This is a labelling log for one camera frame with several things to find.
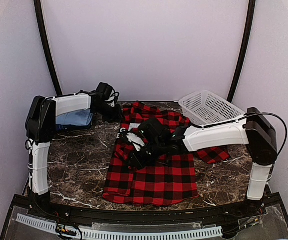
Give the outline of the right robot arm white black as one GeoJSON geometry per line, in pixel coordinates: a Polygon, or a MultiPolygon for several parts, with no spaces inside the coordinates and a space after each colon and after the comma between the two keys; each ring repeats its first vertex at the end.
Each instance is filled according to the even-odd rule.
{"type": "Polygon", "coordinates": [[[255,107],[230,120],[206,125],[190,124],[174,132],[150,118],[138,127],[139,135],[127,133],[127,140],[135,150],[127,157],[127,164],[138,170],[163,155],[175,156],[197,152],[212,147],[245,145],[252,159],[252,169],[247,189],[247,200],[239,205],[239,213],[250,217],[259,208],[273,167],[282,151],[277,146],[275,128],[266,119],[267,112],[255,107]]]}

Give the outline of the red black plaid shirt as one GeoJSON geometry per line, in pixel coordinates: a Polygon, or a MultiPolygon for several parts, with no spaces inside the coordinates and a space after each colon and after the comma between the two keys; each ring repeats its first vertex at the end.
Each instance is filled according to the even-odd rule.
{"type": "Polygon", "coordinates": [[[184,155],[163,155],[152,165],[137,170],[126,164],[134,150],[132,144],[116,139],[102,194],[106,201],[165,207],[197,198],[194,158],[216,164],[231,157],[226,146],[217,146],[184,155]]]}

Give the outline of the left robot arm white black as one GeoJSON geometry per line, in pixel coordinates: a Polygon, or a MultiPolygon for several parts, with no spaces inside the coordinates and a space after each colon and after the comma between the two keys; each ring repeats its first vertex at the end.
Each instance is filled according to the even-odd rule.
{"type": "Polygon", "coordinates": [[[33,99],[25,122],[31,193],[49,194],[48,154],[56,133],[90,129],[95,114],[102,115],[105,122],[119,122],[123,117],[119,96],[111,85],[101,82],[93,91],[33,99]]]}

